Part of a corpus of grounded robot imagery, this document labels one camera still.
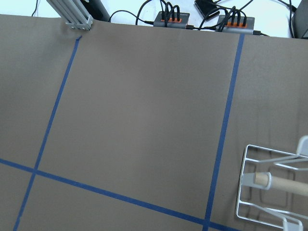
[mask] power adapter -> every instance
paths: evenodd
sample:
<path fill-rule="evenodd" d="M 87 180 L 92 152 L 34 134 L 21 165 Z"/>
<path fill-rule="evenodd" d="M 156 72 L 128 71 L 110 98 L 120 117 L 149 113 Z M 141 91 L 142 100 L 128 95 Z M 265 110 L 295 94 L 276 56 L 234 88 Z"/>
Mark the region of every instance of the power adapter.
<path fill-rule="evenodd" d="M 217 24 L 221 23 L 224 20 L 225 16 L 220 15 L 218 18 Z M 233 19 L 230 18 L 228 23 L 223 28 L 222 32 L 227 33 L 237 33 L 237 34 L 254 34 L 254 26 L 255 26 L 255 18 L 247 17 L 247 20 L 244 22 L 244 17 L 240 18 L 240 23 L 237 24 L 237 16 Z"/>
<path fill-rule="evenodd" d="M 155 18 L 155 21 L 153 23 L 153 26 L 157 27 L 165 27 L 165 21 L 164 16 L 162 15 L 162 11 L 160 11 Z M 174 13 L 175 17 L 172 19 L 172 17 L 169 18 L 167 27 L 168 28 L 179 28 L 179 29 L 186 29 L 186 26 L 188 24 L 188 19 L 190 14 L 189 13 L 180 13 L 179 14 L 179 20 L 178 20 L 178 13 Z"/>
<path fill-rule="evenodd" d="M 308 0 L 302 0 L 292 17 L 294 37 L 308 39 Z"/>
<path fill-rule="evenodd" d="M 194 4 L 197 7 L 197 9 L 199 10 L 199 12 L 201 13 L 201 15 L 203 16 L 203 18 L 205 18 L 205 16 L 209 12 L 217 9 L 217 5 L 215 5 L 213 0 L 196 0 L 196 1 L 194 1 Z M 219 15 L 219 10 L 214 11 L 205 20 L 208 21 L 208 20 L 216 17 L 217 15 Z"/>

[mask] wooden dowel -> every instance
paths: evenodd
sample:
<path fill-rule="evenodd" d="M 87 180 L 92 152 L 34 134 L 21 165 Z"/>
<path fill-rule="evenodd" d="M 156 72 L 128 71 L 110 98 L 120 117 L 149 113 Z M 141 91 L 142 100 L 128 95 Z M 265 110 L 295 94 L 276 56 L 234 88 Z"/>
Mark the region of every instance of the wooden dowel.
<path fill-rule="evenodd" d="M 262 172 L 256 172 L 254 183 L 266 187 L 269 183 L 269 176 Z M 270 188 L 308 196 L 308 184 L 280 177 L 271 176 Z"/>

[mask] tape grid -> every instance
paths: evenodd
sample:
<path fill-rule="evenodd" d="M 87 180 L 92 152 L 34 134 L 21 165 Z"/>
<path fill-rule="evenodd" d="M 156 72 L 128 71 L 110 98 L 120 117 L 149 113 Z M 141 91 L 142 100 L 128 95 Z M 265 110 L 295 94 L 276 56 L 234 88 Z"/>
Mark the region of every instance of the tape grid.
<path fill-rule="evenodd" d="M 48 126 L 47 126 L 47 129 L 46 129 L 44 139 L 42 141 L 42 145 L 40 147 L 40 151 L 39 151 L 39 154 L 38 154 L 34 168 L 26 167 L 26 166 L 23 166 L 23 165 L 20 165 L 20 164 L 17 164 L 17 163 L 11 162 L 11 161 L 7 161 L 7 160 L 0 158 L 0 163 L 2 163 L 4 165 L 11 166 L 11 167 L 14 167 L 16 169 L 32 173 L 13 230 L 17 231 L 17 229 L 18 229 L 20 219 L 21 219 L 23 211 L 25 209 L 25 206 L 26 206 L 26 203 L 27 203 L 27 200 L 28 200 L 34 179 L 35 179 L 35 176 L 39 175 L 39 176 L 42 176 L 42 177 L 45 177 L 45 178 L 56 180 L 58 182 L 62 182 L 62 183 L 65 183 L 65 184 L 72 185 L 74 187 L 82 188 L 84 190 L 88 190 L 88 191 L 91 191 L 91 192 L 94 192 L 94 193 L 98 193 L 98 194 L 101 194 L 101 195 L 112 197 L 112 198 L 115 198 L 117 200 L 121 200 L 121 201 L 130 203 L 130 204 L 145 207 L 145 208 L 148 208 L 150 210 L 154 210 L 154 211 L 166 214 L 166 215 L 170 215 L 170 216 L 177 217 L 177 218 L 180 218 L 180 219 L 184 219 L 184 220 L 196 223 L 196 224 L 203 225 L 203 231 L 208 230 L 209 227 L 217 229 L 217 230 L 221 230 L 221 231 L 238 231 L 236 229 L 211 222 L 210 218 L 211 218 L 212 207 L 213 207 L 214 196 L 215 196 L 215 190 L 216 190 L 216 185 L 217 185 L 217 180 L 218 180 L 219 166 L 220 166 L 222 152 L 223 152 L 223 145 L 224 145 L 224 141 L 225 141 L 227 126 L 228 126 L 228 120 L 229 120 L 229 115 L 230 115 L 230 110 L 231 110 L 231 104 L 232 104 L 232 98 L 233 98 L 233 93 L 234 93 L 234 88 L 235 88 L 235 82 L 236 82 L 238 67 L 239 67 L 243 43 L 244 43 L 244 35 L 240 35 L 239 43 L 238 43 L 238 47 L 237 47 L 237 51 L 236 51 L 236 55 L 235 55 L 235 62 L 234 62 L 234 66 L 233 66 L 231 82 L 230 82 L 230 87 L 229 87 L 229 92 L 228 92 L 228 97 L 227 97 L 227 103 L 226 103 L 226 108 L 225 108 L 225 114 L 224 114 L 221 132 L 220 132 L 220 137 L 219 137 L 219 143 L 218 143 L 217 155 L 216 155 L 216 160 L 215 160 L 215 165 L 214 165 L 214 170 L 213 170 L 213 176 L 212 176 L 212 181 L 211 181 L 210 193 L 209 193 L 208 202 L 207 202 L 207 206 L 206 206 L 205 219 L 193 217 L 193 216 L 190 216 L 190 215 L 187 215 L 187 214 L 184 214 L 184 213 L 180 213 L 180 212 L 177 212 L 177 211 L 174 211 L 174 210 L 171 210 L 171 209 L 167 209 L 167 208 L 164 208 L 164 207 L 161 207 L 161 206 L 153 205 L 151 203 L 143 202 L 143 201 L 140 201 L 140 200 L 137 200 L 137 199 L 134 199 L 134 198 L 130 198 L 130 197 L 127 197 L 127 196 L 124 196 L 124 195 L 120 195 L 120 194 L 117 194 L 117 193 L 114 193 L 114 192 L 110 192 L 110 191 L 100 189 L 100 188 L 97 188 L 97 187 L 94 187 L 94 186 L 91 186 L 91 185 L 87 185 L 87 184 L 84 184 L 84 183 L 81 183 L 81 182 L 73 181 L 73 180 L 70 180 L 70 179 L 66 179 L 66 178 L 63 178 L 63 177 L 60 177 L 60 176 L 56 176 L 54 174 L 50 174 L 50 173 L 38 170 L 38 167 L 39 167 L 39 164 L 40 164 L 43 152 L 44 152 L 44 148 L 45 148 L 45 145 L 46 145 L 46 142 L 47 142 L 47 138 L 48 138 L 49 132 L 51 130 L 51 126 L 52 126 L 55 114 L 56 114 L 56 110 L 58 108 L 58 105 L 59 105 L 59 102 L 60 102 L 60 99 L 61 99 L 61 95 L 63 93 L 64 86 L 65 86 L 70 68 L 72 66 L 75 54 L 77 52 L 77 48 L 78 48 L 80 38 L 81 38 L 81 36 L 79 38 L 77 38 L 76 41 L 75 41 L 75 46 L 74 46 L 70 61 L 68 63 L 63 81 L 61 83 L 59 93 L 57 95 L 55 105 L 53 107 L 51 117 L 49 119 Z"/>

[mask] cardboard surface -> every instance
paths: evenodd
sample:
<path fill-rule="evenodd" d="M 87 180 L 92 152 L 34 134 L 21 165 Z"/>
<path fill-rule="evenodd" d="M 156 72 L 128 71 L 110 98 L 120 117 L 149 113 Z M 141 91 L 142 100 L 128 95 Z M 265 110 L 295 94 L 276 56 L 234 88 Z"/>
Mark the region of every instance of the cardboard surface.
<path fill-rule="evenodd" d="M 18 230 L 202 230 L 239 35 L 104 22 L 82 32 L 60 19 L 0 19 L 0 227 L 12 230 L 30 177 L 5 165 L 34 167 L 82 34 Z M 211 216 L 221 229 L 274 230 L 235 217 L 238 177 L 247 144 L 294 152 L 308 134 L 307 47 L 244 38 Z M 302 197 L 288 200 L 307 211 Z"/>
<path fill-rule="evenodd" d="M 13 230 L 31 174 L 0 166 L 0 230 Z"/>
<path fill-rule="evenodd" d="M 179 230 L 202 226 L 38 176 L 18 230 Z"/>
<path fill-rule="evenodd" d="M 0 20 L 0 158 L 33 166 L 80 32 L 61 19 Z"/>
<path fill-rule="evenodd" d="M 255 144 L 294 153 L 300 137 L 308 133 L 307 48 L 304 40 L 245 36 L 215 194 L 213 222 L 240 230 L 257 229 L 252 222 L 235 217 L 244 148 Z M 295 179 L 307 182 L 307 177 Z M 300 212 L 307 216 L 306 202 L 294 198 L 291 206 L 302 207 Z M 267 226 L 258 227 L 271 230 Z"/>
<path fill-rule="evenodd" d="M 237 42 L 95 23 L 80 41 L 40 170 L 203 218 Z"/>

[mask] white desk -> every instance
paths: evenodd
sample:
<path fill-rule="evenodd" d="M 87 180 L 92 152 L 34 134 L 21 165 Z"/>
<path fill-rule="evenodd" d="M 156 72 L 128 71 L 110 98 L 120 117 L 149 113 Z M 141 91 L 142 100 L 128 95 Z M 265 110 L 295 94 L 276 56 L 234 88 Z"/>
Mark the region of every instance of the white desk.
<path fill-rule="evenodd" d="M 131 1 L 115 1 L 115 0 L 103 0 L 103 4 L 109 14 L 111 15 L 117 10 L 128 10 L 134 14 L 137 14 L 140 6 L 144 0 L 131 0 Z M 190 13 L 189 24 L 199 26 L 202 21 L 202 16 L 194 6 L 194 1 L 190 0 L 170 0 L 172 4 L 180 6 L 181 12 Z M 237 8 L 241 8 L 248 0 L 223 0 L 221 5 L 226 7 L 232 7 L 235 5 Z M 292 0 L 292 4 L 297 7 L 301 1 Z M 45 1 L 39 0 L 38 12 L 35 14 L 39 17 L 59 17 L 59 15 L 53 10 L 53 8 Z M 31 15 L 35 8 L 35 0 L 14 0 L 14 1 L 0 1 L 0 13 L 1 14 L 13 14 L 13 15 Z M 161 10 L 159 0 L 153 0 L 148 3 L 141 13 L 141 19 L 153 21 L 157 16 L 157 13 Z M 289 10 L 285 5 L 279 3 L 276 0 L 255 0 L 244 10 L 247 16 L 255 17 L 255 30 L 260 30 L 262 33 L 269 36 L 285 37 L 289 38 L 288 18 Z M 218 20 L 218 17 L 206 23 L 205 26 L 214 25 Z M 134 24 L 135 18 L 128 13 L 117 13 L 112 18 L 113 23 L 120 24 Z"/>

